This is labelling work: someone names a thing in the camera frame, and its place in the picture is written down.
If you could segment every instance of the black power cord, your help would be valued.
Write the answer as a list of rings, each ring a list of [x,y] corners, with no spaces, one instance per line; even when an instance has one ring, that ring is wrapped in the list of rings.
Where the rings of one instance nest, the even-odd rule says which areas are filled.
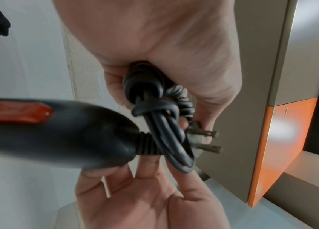
[[[186,89],[145,61],[130,67],[123,86],[127,99],[135,105],[132,115],[143,116],[150,129],[150,134],[141,133],[136,154],[163,154],[176,169],[191,172],[195,157],[178,125],[180,116],[191,121],[195,111]]]

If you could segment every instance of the hand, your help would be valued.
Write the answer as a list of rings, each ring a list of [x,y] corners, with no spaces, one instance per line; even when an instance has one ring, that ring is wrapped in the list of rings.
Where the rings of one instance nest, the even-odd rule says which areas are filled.
[[[167,163],[181,192],[172,185],[159,157],[142,156],[135,178],[128,165],[82,171],[76,186],[86,229],[229,229],[218,199],[199,176]],[[110,198],[106,196],[105,176]]]
[[[196,97],[194,121],[212,129],[241,87],[233,0],[54,0],[71,32],[97,57],[110,94],[146,60]]]

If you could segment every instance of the white wall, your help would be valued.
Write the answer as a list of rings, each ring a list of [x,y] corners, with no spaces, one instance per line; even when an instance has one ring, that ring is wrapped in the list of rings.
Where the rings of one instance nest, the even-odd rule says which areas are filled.
[[[60,23],[51,1],[0,0],[0,9],[12,23],[9,37],[0,37],[0,97],[71,100]],[[52,229],[59,209],[56,189],[67,184],[60,179],[63,171],[0,159],[0,228]],[[75,174],[69,177],[76,179]]]

